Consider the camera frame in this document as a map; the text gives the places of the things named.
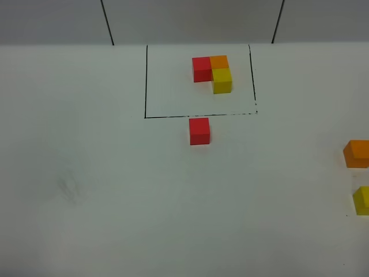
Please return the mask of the red template block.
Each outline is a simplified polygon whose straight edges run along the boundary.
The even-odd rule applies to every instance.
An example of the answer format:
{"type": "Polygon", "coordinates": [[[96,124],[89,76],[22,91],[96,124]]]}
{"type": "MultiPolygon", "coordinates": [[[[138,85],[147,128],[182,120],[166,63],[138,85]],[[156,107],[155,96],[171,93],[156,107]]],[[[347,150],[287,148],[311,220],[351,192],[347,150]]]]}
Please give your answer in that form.
{"type": "Polygon", "coordinates": [[[192,58],[192,66],[195,83],[212,81],[212,67],[209,57],[192,58]]]}

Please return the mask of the yellow template block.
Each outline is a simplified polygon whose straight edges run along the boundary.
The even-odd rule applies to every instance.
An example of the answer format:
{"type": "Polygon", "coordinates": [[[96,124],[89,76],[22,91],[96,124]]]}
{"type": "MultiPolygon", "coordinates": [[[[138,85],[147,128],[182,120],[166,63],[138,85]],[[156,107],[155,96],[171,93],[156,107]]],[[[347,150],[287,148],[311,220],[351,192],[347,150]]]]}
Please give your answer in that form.
{"type": "Polygon", "coordinates": [[[229,68],[212,70],[212,86],[214,94],[231,93],[232,75],[229,68]]]}

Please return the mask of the orange template block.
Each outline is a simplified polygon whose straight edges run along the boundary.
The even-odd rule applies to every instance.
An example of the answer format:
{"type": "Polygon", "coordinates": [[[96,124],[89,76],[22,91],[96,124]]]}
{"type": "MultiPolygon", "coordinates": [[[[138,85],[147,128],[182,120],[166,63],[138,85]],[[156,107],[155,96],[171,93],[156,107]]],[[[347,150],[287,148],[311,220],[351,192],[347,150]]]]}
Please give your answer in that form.
{"type": "Polygon", "coordinates": [[[226,55],[211,56],[210,65],[212,69],[229,68],[228,59],[226,55]]]}

